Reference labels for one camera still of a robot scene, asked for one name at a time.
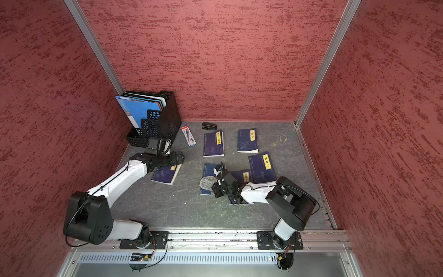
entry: black stapler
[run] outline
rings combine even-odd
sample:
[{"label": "black stapler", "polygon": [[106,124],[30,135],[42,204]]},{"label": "black stapler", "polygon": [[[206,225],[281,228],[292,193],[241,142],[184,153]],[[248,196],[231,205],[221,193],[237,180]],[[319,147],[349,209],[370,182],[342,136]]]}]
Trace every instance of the black stapler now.
[{"label": "black stapler", "polygon": [[213,123],[203,122],[202,126],[203,126],[202,127],[203,130],[213,130],[213,131],[217,130],[217,125],[215,125]]}]

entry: vent grille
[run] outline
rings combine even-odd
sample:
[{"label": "vent grille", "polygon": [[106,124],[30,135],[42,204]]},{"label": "vent grille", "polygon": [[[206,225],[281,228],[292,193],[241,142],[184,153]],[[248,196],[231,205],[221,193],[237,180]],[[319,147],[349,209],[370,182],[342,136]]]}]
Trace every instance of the vent grille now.
[{"label": "vent grille", "polygon": [[83,264],[127,264],[131,253],[84,252],[79,263]]},{"label": "vent grille", "polygon": [[[131,253],[85,252],[79,263],[94,264],[151,264],[161,260],[164,252],[155,253],[150,262],[130,261]],[[267,253],[185,253],[168,252],[161,263],[165,264],[274,264],[276,254]]]}]

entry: black mesh basket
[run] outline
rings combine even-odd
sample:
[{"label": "black mesh basket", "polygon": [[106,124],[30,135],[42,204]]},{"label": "black mesh basket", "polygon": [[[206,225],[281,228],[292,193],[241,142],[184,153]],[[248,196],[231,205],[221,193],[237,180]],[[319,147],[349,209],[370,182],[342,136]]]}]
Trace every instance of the black mesh basket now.
[{"label": "black mesh basket", "polygon": [[164,90],[160,93],[168,97],[166,107],[163,111],[151,109],[146,111],[147,118],[141,120],[141,129],[132,128],[126,137],[130,145],[147,147],[149,137],[169,138],[174,142],[182,124],[179,109],[172,91]]}]

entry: book cover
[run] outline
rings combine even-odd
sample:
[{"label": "book cover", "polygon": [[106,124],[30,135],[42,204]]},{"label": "book cover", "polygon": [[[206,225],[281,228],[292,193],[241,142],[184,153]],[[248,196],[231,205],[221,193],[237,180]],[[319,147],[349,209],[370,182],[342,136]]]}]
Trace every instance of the book cover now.
[{"label": "book cover", "polygon": [[269,152],[249,156],[251,166],[251,181],[253,183],[267,183],[277,181]]},{"label": "book cover", "polygon": [[115,98],[135,128],[141,128],[141,120],[147,117],[147,110],[161,110],[160,103],[157,102],[150,102],[123,96],[116,96]]},{"label": "book cover", "polygon": [[237,152],[258,153],[257,130],[241,129],[237,130]]},{"label": "book cover", "polygon": [[148,97],[142,97],[142,96],[139,96],[139,95],[128,94],[128,93],[123,93],[121,96],[128,97],[128,98],[139,99],[139,100],[146,100],[146,101],[149,101],[149,102],[157,102],[157,103],[160,104],[160,110],[163,111],[163,108],[164,108],[163,107],[163,103],[160,100],[157,100],[157,99],[150,99]]},{"label": "book cover", "polygon": [[175,178],[177,177],[177,174],[179,173],[181,166],[182,165],[179,164],[159,169],[154,172],[154,175],[152,175],[151,180],[158,183],[172,185],[175,181]]},{"label": "book cover", "polygon": [[223,157],[224,155],[223,132],[218,130],[206,133],[203,141],[203,157]]},{"label": "book cover", "polygon": [[[231,171],[232,176],[235,178],[235,180],[243,183],[243,182],[251,182],[251,171],[249,169],[243,169],[239,171]],[[231,200],[228,199],[229,205],[233,205]]]},{"label": "book cover", "polygon": [[166,107],[167,104],[167,96],[164,94],[159,94],[159,93],[150,93],[150,92],[141,92],[141,91],[125,91],[126,94],[133,94],[136,96],[143,96],[143,97],[148,97],[151,99],[157,99],[161,101],[161,105],[163,106],[163,108]]},{"label": "book cover", "polygon": [[[219,164],[205,164],[205,166],[203,167],[203,177],[207,177],[207,176],[215,176],[214,174],[214,168],[216,166],[218,166]],[[212,195],[211,191],[209,190],[205,190],[203,188],[200,188],[200,195]]]}]

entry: gray floor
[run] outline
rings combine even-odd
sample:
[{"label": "gray floor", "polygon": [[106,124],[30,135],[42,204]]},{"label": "gray floor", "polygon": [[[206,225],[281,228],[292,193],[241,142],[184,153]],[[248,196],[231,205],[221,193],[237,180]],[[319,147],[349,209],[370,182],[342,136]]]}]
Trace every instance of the gray floor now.
[{"label": "gray floor", "polygon": [[[111,208],[115,219],[136,219],[154,227],[203,227],[203,228],[252,228],[271,229],[277,223],[278,214],[264,203],[233,206],[226,196],[216,199],[199,194],[199,181],[205,163],[226,163],[230,171],[249,168],[247,153],[237,152],[237,130],[257,128],[260,153],[269,151],[277,177],[285,176],[306,190],[318,201],[319,193],[309,174],[297,135],[291,123],[232,123],[218,122],[224,133],[224,157],[203,157],[201,122],[188,124],[197,142],[189,148],[181,131],[172,145],[172,150],[181,150],[185,155],[173,186],[150,180],[152,173],[135,182]],[[121,168],[128,157],[143,148],[130,147],[120,163]],[[313,215],[307,229],[328,229],[322,211]]]}]

